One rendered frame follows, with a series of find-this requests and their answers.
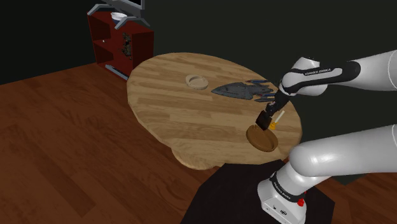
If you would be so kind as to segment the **white stick with yellow base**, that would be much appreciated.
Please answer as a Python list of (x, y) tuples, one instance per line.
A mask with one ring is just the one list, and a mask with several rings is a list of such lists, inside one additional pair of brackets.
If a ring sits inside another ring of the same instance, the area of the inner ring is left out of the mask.
[(269, 125), (269, 129), (271, 130), (275, 130), (277, 124), (279, 123), (279, 120), (281, 119), (281, 117), (285, 114), (285, 110), (282, 110), (279, 114), (279, 116)]

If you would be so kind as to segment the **grey spaceship model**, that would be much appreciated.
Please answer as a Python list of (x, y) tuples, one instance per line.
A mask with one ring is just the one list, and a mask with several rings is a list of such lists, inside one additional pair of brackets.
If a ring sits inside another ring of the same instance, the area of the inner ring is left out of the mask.
[(268, 80), (247, 80), (229, 83), (211, 90), (212, 93), (236, 99), (252, 100), (258, 96), (256, 102), (270, 102), (275, 100), (275, 93), (268, 85)]

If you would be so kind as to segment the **brown round wooden dish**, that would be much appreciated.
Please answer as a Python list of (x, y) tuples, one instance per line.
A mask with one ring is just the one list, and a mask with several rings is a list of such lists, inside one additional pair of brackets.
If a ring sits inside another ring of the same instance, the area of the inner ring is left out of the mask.
[(256, 149), (264, 152), (274, 151), (278, 146), (278, 138), (269, 130), (262, 130), (257, 125), (251, 125), (246, 131), (249, 143)]

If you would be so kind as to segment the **beige round ashtray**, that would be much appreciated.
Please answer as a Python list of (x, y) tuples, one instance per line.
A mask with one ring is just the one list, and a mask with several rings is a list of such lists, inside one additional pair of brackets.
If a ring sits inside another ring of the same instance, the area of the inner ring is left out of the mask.
[(207, 79), (200, 75), (189, 74), (185, 77), (185, 83), (188, 87), (195, 90), (204, 90), (208, 87)]

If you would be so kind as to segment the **round light wooden table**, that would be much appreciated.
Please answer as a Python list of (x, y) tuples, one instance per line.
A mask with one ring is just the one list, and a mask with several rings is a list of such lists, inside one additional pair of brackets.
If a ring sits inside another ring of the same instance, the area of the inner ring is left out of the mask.
[[(188, 87), (189, 74), (209, 82), (204, 90)], [(227, 83), (259, 80), (252, 70), (225, 59), (198, 53), (167, 53), (140, 63), (127, 81), (128, 103), (138, 122), (171, 148), (185, 166), (205, 170), (228, 164), (264, 164), (284, 160), (300, 143), (302, 126), (294, 105), (273, 131), (274, 151), (263, 152), (246, 138), (264, 103), (224, 97), (211, 92)]]

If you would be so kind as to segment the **black robot stand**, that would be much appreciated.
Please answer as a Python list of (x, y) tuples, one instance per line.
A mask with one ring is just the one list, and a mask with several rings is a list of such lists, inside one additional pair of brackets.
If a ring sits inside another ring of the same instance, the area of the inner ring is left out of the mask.
[(198, 188), (180, 224), (280, 224), (262, 210), (257, 186), (283, 165), (224, 164)]

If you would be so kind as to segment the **red shelf cabinet with television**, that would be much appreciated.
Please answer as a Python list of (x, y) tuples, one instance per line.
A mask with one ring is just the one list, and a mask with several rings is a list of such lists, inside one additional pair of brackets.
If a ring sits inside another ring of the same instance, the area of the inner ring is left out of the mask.
[(87, 12), (97, 65), (124, 80), (153, 56), (154, 32), (144, 10), (145, 0), (101, 0)]

